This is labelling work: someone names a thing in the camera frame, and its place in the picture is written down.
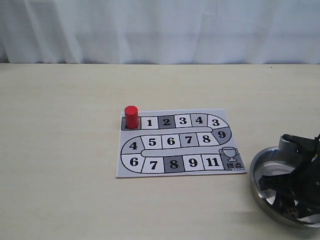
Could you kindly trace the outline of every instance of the metal bowl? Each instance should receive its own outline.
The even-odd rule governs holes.
[[[283,143],[286,144],[280,139],[279,146]],[[250,186],[253,197],[262,210],[280,224],[296,229],[319,228],[320,214],[301,219],[286,218],[272,206],[276,192],[273,190],[261,191],[259,188],[258,182],[262,175],[287,174],[301,162],[301,157],[288,149],[288,144],[286,144],[287,151],[280,150],[278,146],[269,147],[260,151],[253,158],[250,166]]]

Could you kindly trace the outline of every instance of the printed number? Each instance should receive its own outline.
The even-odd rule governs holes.
[[[185,117],[180,117],[179,120],[181,121],[180,124],[186,124],[186,118]]]
[[[163,122],[165,126],[169,126],[170,125],[170,120],[168,118],[163,119]]]
[[[185,139],[187,139],[186,143],[187,143],[187,144],[190,144],[190,143],[191,143],[192,136],[185,136]]]
[[[214,161],[214,165],[212,165],[212,161],[211,161],[210,158],[207,158],[206,160],[208,161],[208,166],[209,166],[209,167],[213,167],[213,166],[216,166],[216,167],[217,167],[217,166],[219,166],[218,161],[217,161],[216,158],[212,158],[212,160]]]
[[[204,142],[204,143],[210,143],[210,142],[211,142],[211,140],[210,140],[210,138],[209,138],[208,135],[204,135],[204,136],[203,136],[203,142]]]
[[[195,160],[194,158],[190,158],[189,163],[190,163],[190,167],[193,167],[193,168],[198,165],[197,160]]]
[[[138,158],[136,158],[136,157],[131,158],[130,159],[130,165],[134,166],[134,167],[137,166],[138,163],[139,163],[137,160],[138,160]]]
[[[171,160],[170,164],[171,164],[170,168],[172,168],[172,169],[176,169],[177,167],[179,167],[177,160]]]
[[[226,133],[224,131],[218,131],[219,137],[220,138],[225,138],[226,137]]]
[[[158,161],[150,161],[150,164],[153,164],[151,169],[155,170],[156,169],[156,165],[157,165]]]
[[[173,145],[173,144],[176,143],[173,137],[169,137],[166,142],[167,142],[169,145]]]
[[[132,148],[133,150],[137,150],[137,149],[138,149],[137,142],[134,141],[134,142],[129,146],[129,148]]]
[[[155,140],[156,140],[155,138],[149,138],[149,145],[150,146],[156,145],[156,141]]]
[[[204,121],[202,121],[202,118],[201,117],[198,117],[196,120],[195,120],[197,123],[199,124],[203,124]]]
[[[213,120],[212,120],[212,125],[213,125],[213,126],[219,126],[220,123],[219,123],[218,119],[213,119]]]

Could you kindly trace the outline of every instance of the board game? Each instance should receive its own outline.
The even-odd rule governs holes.
[[[246,173],[224,109],[121,113],[116,177]]]

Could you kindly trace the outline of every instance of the number 7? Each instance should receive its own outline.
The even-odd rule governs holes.
[[[158,163],[158,161],[150,161],[150,164],[153,164],[153,166],[151,167],[152,170],[156,169],[157,163]]]
[[[188,141],[186,141],[187,144],[190,144],[191,143],[191,138],[192,136],[186,136],[185,139],[188,139]]]

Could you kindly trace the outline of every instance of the number 11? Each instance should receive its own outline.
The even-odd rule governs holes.
[[[217,166],[219,166],[218,161],[217,161],[216,158],[212,158],[212,160],[214,161],[214,165],[212,165],[212,162],[211,162],[210,157],[207,158],[206,160],[208,161],[208,166],[209,166],[209,167],[213,167],[213,166],[217,167]]]

